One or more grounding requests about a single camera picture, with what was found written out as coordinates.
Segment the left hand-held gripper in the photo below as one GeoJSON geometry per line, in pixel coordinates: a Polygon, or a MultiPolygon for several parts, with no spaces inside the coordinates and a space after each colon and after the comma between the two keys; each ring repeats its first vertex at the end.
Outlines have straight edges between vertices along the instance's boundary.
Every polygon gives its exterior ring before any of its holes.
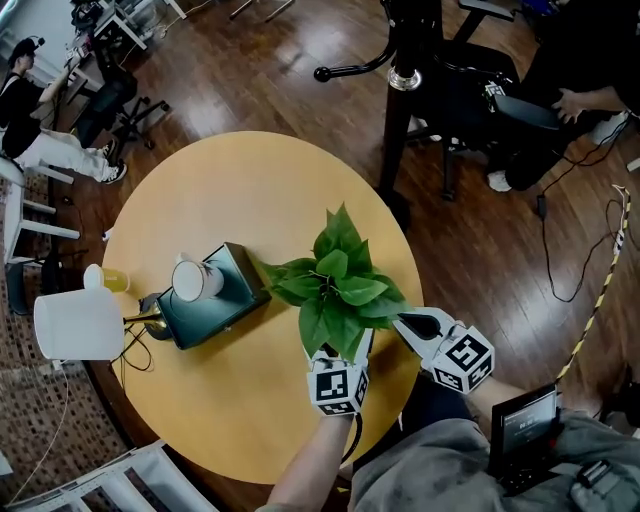
{"type": "Polygon", "coordinates": [[[368,357],[374,330],[366,328],[356,350],[356,362],[329,357],[319,350],[309,360],[307,383],[311,404],[325,416],[361,412],[369,387],[368,357]]]}

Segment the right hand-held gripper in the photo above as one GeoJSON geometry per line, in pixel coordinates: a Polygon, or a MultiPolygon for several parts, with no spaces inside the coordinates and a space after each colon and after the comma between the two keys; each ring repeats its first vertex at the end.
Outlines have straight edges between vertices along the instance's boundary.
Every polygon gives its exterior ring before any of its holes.
{"type": "Polygon", "coordinates": [[[454,324],[434,307],[415,308],[398,318],[395,330],[437,384],[467,395],[492,374],[495,349],[474,326],[454,324]]]}

